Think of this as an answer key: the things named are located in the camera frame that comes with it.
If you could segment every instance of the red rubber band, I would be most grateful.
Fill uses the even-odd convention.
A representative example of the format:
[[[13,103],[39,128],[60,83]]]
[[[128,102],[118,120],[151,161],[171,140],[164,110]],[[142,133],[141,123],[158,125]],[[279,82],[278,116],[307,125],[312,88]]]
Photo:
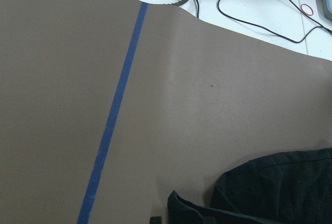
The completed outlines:
[[[303,5],[307,6],[311,10],[311,14],[308,14],[308,13],[305,12],[305,10],[303,10]],[[313,9],[309,5],[307,5],[307,4],[301,4],[301,10],[307,16],[312,16],[313,15]]]

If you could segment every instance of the black cloth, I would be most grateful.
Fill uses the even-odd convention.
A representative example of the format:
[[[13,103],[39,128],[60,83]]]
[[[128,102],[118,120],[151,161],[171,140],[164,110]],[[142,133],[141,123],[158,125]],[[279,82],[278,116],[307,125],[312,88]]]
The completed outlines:
[[[169,224],[331,224],[331,158],[328,148],[251,160],[219,178],[210,208],[174,191]]]
[[[151,217],[149,224],[161,224],[161,216],[153,216],[153,217]]]

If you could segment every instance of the black fabric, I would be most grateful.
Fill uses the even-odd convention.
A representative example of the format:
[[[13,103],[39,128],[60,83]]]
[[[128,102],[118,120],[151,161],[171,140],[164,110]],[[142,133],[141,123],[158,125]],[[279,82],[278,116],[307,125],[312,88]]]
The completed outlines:
[[[332,223],[332,148],[251,160],[217,181],[211,208],[173,192],[169,224]]]
[[[161,224],[161,216],[150,217],[149,224]]]

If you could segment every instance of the black wire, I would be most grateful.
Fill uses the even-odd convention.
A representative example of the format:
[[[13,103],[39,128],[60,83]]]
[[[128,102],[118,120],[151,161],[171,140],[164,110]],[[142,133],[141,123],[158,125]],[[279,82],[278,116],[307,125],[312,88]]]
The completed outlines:
[[[322,29],[325,29],[326,31],[328,31],[330,34],[332,34],[332,31],[331,30],[329,30],[328,28],[326,28],[326,27],[324,27],[323,25],[321,25],[319,22],[317,22],[316,20],[314,20],[314,19],[312,19],[312,18],[310,18],[309,16],[307,16],[307,15],[305,15],[305,13],[300,9],[300,8],[298,8],[294,3],[293,3],[293,1],[292,0],[289,0],[298,10],[300,10],[300,12],[302,13],[302,14],[304,14],[306,17],[309,17],[309,19],[311,19],[312,21],[314,21],[315,23],[317,23],[317,24],[319,24],[319,26],[316,26],[316,27],[314,27],[314,28],[312,28],[300,41],[295,41],[295,40],[292,40],[292,39],[290,39],[290,38],[288,38],[288,37],[286,37],[286,36],[283,36],[283,35],[281,35],[281,34],[278,34],[278,33],[276,33],[276,32],[274,32],[274,31],[272,31],[272,30],[270,30],[270,29],[268,29],[268,28],[266,28],[266,27],[263,27],[263,26],[261,26],[261,25],[258,25],[258,24],[255,24],[255,23],[250,23],[250,22],[247,22],[247,21],[244,21],[244,20],[241,20],[241,19],[238,19],[238,18],[235,18],[235,17],[232,17],[232,16],[230,16],[230,15],[228,15],[228,14],[226,14],[226,13],[224,13],[221,9],[220,9],[220,6],[219,6],[219,4],[220,4],[220,1],[221,0],[218,0],[217,1],[217,9],[218,9],[218,11],[222,14],[222,15],[224,15],[225,17],[228,17],[228,18],[230,18],[230,19],[233,19],[233,20],[236,20],[236,21],[239,21],[239,22],[242,22],[242,23],[245,23],[245,24],[249,24],[249,25],[253,25],[253,26],[256,26],[256,27],[259,27],[259,28],[261,28],[261,29],[264,29],[264,30],[266,30],[266,31],[268,31],[268,32],[270,32],[270,33],[272,33],[273,35],[276,35],[276,36],[278,36],[278,37],[281,37],[281,38],[283,38],[283,39],[286,39],[286,40],[288,40],[288,41],[290,41],[290,42],[292,42],[292,43],[295,43],[295,44],[299,44],[299,43],[301,43],[301,42],[303,42],[306,38],[307,38],[307,36],[313,31],[313,30],[315,30],[315,29],[318,29],[318,28],[322,28]]]
[[[194,2],[195,1],[196,1],[196,5],[197,5],[196,17],[199,19],[199,2],[198,2],[198,0],[194,0]]]

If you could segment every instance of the white table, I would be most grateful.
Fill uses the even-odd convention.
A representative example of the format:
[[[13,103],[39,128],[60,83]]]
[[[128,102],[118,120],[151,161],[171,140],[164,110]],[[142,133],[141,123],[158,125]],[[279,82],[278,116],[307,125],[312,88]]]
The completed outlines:
[[[150,4],[169,4],[179,0],[140,0]],[[326,27],[332,29],[332,22],[323,16],[321,0],[293,0],[295,4],[308,4],[314,10],[313,18]],[[313,31],[308,38],[300,44],[293,44],[287,40],[274,36],[262,29],[242,24],[221,15],[216,8],[217,0],[199,0],[200,19],[202,21],[220,26],[283,48],[308,54],[314,57],[332,60],[332,37],[324,30]],[[221,3],[224,12],[242,20],[263,25],[279,34],[294,40],[301,40],[305,33],[314,24],[303,16],[288,0],[223,0]],[[183,6],[184,10],[196,15],[193,0]]]

